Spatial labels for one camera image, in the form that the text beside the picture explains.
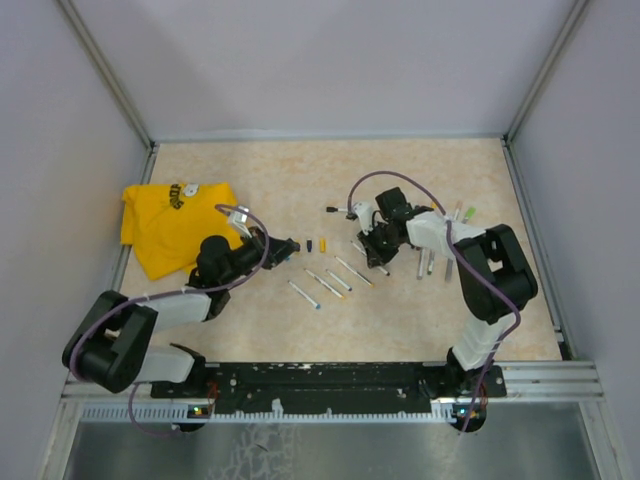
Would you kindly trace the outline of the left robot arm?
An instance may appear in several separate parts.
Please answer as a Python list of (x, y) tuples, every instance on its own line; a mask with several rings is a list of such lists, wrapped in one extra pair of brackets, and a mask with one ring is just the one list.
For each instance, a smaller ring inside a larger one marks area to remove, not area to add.
[(195, 364), (200, 354), (180, 344), (150, 342), (156, 332), (215, 319), (232, 289), (300, 251), (291, 238), (273, 238), (258, 227), (249, 232), (235, 249), (222, 236), (203, 240), (196, 267), (179, 290), (137, 299), (114, 290), (101, 293), (65, 346), (62, 364), (76, 379), (111, 393), (134, 383), (169, 382), (186, 396), (201, 394), (208, 373)]

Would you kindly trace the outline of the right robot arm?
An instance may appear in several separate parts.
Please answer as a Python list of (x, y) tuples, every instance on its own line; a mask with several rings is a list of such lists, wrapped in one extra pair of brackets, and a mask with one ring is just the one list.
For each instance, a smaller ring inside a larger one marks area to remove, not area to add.
[(357, 238), (370, 268), (390, 263), (403, 245), (433, 251), (457, 264), (470, 319), (450, 350), (454, 365), (446, 380), (454, 393), (470, 395), (482, 383), (480, 368), (491, 361), (504, 333), (519, 324), (521, 311), (538, 294), (523, 249), (505, 224), (482, 229), (455, 221), (432, 207), (411, 205), (398, 187), (379, 194), (376, 203), (348, 208), (360, 224)]

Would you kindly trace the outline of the blue eraser-cap white marker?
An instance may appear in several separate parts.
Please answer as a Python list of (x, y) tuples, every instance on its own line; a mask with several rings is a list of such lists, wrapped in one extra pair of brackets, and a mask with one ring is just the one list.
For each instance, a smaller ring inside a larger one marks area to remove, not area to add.
[(341, 287), (343, 287), (346, 291), (351, 292), (353, 289), (352, 287), (345, 281), (343, 280), (341, 277), (339, 277), (336, 273), (334, 273), (333, 271), (329, 270), (329, 269), (325, 269), (325, 272), (332, 278), (334, 279)]

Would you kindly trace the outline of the dark blue capped marker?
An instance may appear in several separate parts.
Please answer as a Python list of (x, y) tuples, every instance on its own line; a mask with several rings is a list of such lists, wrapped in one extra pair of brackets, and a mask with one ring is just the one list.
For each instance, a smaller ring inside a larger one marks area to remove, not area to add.
[(390, 277), (391, 276), (391, 273), (389, 272), (389, 270), (386, 267), (384, 267), (383, 265), (374, 265), (374, 266), (370, 266), (369, 265), (369, 257), (367, 255), (367, 252), (366, 252), (365, 248), (360, 243), (357, 243), (355, 241), (350, 241), (350, 244), (352, 245), (352, 247), (354, 247), (361, 254), (361, 256), (364, 257), (365, 263), (367, 264), (367, 267), (369, 269), (378, 270), (379, 272), (384, 274), (386, 277)]

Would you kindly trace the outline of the yellow capped clear pen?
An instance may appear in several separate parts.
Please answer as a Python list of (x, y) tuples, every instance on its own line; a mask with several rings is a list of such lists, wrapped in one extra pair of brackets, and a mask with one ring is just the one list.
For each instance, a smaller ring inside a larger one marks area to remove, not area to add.
[(345, 261), (344, 259), (338, 257), (338, 256), (334, 256), (335, 260), (341, 264), (344, 268), (346, 268), (350, 273), (352, 273), (354, 276), (356, 276), (360, 281), (364, 282), (366, 285), (368, 285), (369, 287), (374, 287), (374, 283), (369, 280), (366, 276), (364, 276), (362, 273), (360, 273), (354, 266), (352, 266), (350, 263), (348, 263), (347, 261)]

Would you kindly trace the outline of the black eraser-cap white marker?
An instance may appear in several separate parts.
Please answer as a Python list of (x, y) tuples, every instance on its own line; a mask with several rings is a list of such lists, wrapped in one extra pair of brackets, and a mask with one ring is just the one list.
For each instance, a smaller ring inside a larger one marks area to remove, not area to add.
[(348, 213), (347, 208), (335, 207), (335, 206), (327, 206), (325, 208), (327, 213)]

